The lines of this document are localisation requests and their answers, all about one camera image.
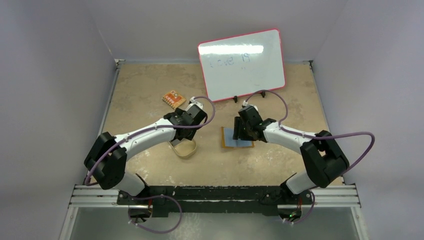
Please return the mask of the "yellow leather card holder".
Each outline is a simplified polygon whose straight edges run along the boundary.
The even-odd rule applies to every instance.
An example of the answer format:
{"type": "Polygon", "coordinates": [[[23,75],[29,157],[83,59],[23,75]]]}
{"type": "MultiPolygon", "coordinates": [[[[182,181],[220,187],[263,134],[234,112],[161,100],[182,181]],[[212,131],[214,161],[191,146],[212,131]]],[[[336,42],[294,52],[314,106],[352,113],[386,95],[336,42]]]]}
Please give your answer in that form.
{"type": "Polygon", "coordinates": [[[253,141],[233,139],[234,130],[228,127],[221,127],[221,147],[224,149],[246,149],[254,148],[253,141]]]}

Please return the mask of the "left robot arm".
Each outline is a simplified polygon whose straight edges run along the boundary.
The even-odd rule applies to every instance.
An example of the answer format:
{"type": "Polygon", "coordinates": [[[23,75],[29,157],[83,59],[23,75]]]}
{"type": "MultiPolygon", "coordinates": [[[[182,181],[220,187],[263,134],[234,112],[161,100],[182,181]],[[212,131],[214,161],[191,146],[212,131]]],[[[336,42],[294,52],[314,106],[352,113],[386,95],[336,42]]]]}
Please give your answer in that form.
{"type": "Polygon", "coordinates": [[[127,161],[161,143],[175,146],[184,140],[191,141],[207,117],[203,105],[194,101],[185,110],[176,108],[138,130],[115,136],[109,132],[100,134],[84,160],[88,170],[85,185],[92,185],[90,180],[94,179],[103,190],[115,188],[129,194],[138,205],[146,203],[148,185],[142,177],[126,171],[127,161]]]}

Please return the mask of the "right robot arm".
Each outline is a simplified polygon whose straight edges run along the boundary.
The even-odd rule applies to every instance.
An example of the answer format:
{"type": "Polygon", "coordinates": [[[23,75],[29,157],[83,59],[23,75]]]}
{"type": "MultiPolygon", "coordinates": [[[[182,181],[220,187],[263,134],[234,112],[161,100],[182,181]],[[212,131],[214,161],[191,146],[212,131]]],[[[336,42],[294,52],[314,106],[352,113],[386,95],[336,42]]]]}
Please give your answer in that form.
{"type": "Polygon", "coordinates": [[[288,204],[298,200],[306,190],[326,188],[350,167],[349,160],[330,132],[304,132],[286,127],[271,118],[262,119],[253,105],[238,111],[234,131],[243,140],[276,144],[301,155],[305,170],[294,174],[281,185],[280,196],[288,204]]]}

